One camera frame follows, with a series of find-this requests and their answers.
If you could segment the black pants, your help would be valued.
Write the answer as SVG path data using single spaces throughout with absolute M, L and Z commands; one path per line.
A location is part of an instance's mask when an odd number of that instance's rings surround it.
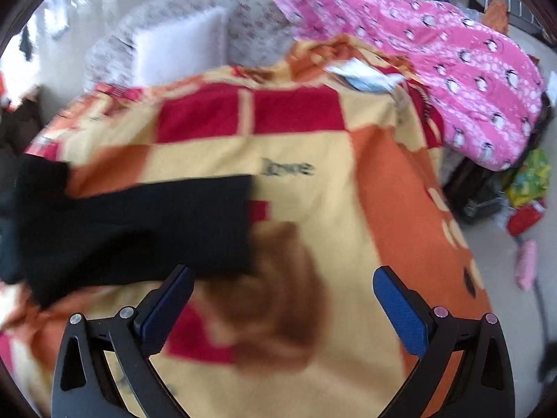
M 1 196 L 1 280 L 42 309 L 78 290 L 250 269 L 250 176 L 192 178 L 71 198 L 69 167 L 22 156 Z

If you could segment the pink slipper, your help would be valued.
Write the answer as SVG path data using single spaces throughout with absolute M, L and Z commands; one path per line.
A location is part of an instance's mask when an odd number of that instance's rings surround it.
M 534 240 L 523 242 L 518 248 L 515 269 L 516 284 L 528 292 L 533 288 L 537 277 L 537 243 Z

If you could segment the red snack bag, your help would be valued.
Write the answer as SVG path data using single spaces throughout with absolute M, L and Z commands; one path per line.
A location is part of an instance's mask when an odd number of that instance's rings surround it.
M 520 207 L 508 220 L 508 232 L 513 237 L 523 234 L 542 220 L 546 210 L 544 200 L 533 200 Z

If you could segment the green yellow plastic bag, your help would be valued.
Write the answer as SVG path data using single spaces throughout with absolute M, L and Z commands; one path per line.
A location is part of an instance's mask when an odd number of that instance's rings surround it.
M 529 152 L 505 193 L 514 209 L 544 198 L 549 191 L 552 167 L 544 149 Z

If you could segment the yellow red orange blanket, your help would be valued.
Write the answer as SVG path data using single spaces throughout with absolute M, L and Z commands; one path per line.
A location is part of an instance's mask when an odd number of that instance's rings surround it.
M 356 91 L 326 71 L 351 59 L 405 80 Z M 456 316 L 490 309 L 439 184 L 443 135 L 410 61 L 340 36 L 299 41 L 270 67 L 99 85 L 23 156 L 67 164 L 71 198 L 250 176 L 250 269 L 197 278 L 155 367 L 196 417 L 375 417 L 416 362 L 373 293 L 378 267 Z M 70 316 L 112 316 L 159 283 L 87 287 L 42 309 L 25 282 L 1 282 L 9 368 L 40 412 Z

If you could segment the pink penguin quilt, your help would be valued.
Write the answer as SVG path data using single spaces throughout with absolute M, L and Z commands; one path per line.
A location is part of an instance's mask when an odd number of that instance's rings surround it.
M 492 171 L 524 151 L 542 107 L 543 79 L 507 36 L 434 0 L 272 0 L 297 40 L 348 34 L 403 56 L 445 123 L 445 143 Z

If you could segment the light blue face mask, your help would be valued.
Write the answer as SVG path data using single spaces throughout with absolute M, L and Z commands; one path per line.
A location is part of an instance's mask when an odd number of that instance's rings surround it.
M 326 71 L 334 77 L 342 78 L 356 91 L 364 93 L 391 93 L 405 80 L 400 73 L 383 73 L 357 59 L 329 65 Z

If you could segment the white square pillow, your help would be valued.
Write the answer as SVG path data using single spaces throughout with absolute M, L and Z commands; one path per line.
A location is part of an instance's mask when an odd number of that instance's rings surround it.
M 215 7 L 136 31 L 132 85 L 167 85 L 225 65 L 229 15 Z

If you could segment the floral grey quilt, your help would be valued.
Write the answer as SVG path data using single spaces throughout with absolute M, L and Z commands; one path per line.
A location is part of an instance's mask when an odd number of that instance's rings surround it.
M 222 65 L 269 66 L 293 44 L 273 0 L 147 0 L 86 56 L 83 88 L 172 82 Z

